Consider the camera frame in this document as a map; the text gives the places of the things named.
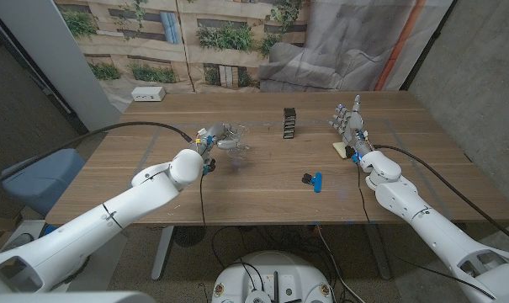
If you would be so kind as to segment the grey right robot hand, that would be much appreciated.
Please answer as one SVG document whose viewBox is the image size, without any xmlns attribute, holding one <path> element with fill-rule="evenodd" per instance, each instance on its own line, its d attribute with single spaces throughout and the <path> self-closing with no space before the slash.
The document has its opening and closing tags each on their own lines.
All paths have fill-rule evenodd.
<svg viewBox="0 0 509 303">
<path fill-rule="evenodd" d="M 352 158 L 355 163 L 374 150 L 368 142 L 368 132 L 363 127 L 363 117 L 360 114 L 360 95 L 354 99 L 352 109 L 339 104 L 336 113 L 329 120 L 329 125 L 342 137 L 342 141 L 333 143 L 333 147 L 343 159 Z"/>
</svg>

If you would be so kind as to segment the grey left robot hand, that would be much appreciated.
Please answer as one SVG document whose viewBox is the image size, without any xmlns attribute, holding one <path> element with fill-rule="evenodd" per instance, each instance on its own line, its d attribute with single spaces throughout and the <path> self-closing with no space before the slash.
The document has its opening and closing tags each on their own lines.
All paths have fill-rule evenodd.
<svg viewBox="0 0 509 303">
<path fill-rule="evenodd" d="M 213 158 L 210 151 L 214 148 L 226 150 L 229 157 L 244 158 L 250 149 L 245 142 L 248 129 L 243 125 L 214 124 L 197 132 L 190 148 L 195 150 L 209 165 Z"/>
</svg>

